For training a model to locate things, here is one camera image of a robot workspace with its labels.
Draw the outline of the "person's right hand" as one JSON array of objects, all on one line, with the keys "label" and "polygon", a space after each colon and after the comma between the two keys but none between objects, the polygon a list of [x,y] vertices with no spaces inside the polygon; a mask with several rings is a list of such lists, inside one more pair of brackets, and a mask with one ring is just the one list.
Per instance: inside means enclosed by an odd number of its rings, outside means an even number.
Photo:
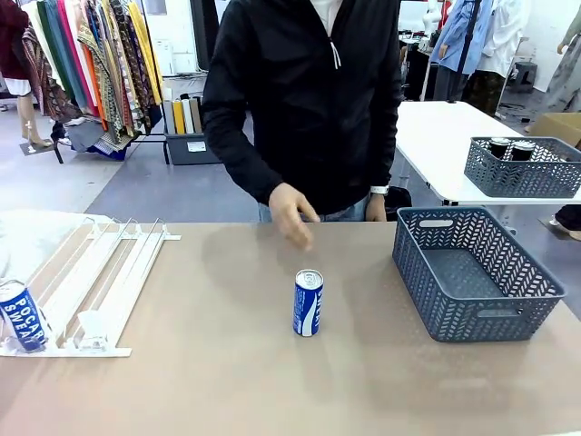
[{"label": "person's right hand", "polygon": [[307,198],[287,183],[279,184],[269,197],[272,221],[281,234],[295,247],[308,251],[313,236],[304,218],[310,223],[319,223],[320,217]]}]

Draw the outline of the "person's left hand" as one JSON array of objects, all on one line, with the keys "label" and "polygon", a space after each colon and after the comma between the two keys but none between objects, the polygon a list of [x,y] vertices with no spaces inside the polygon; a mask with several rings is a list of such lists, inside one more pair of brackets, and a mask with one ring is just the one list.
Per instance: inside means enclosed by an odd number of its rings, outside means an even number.
[{"label": "person's left hand", "polygon": [[365,211],[367,222],[384,223],[387,221],[385,208],[385,196],[383,194],[372,193]]}]

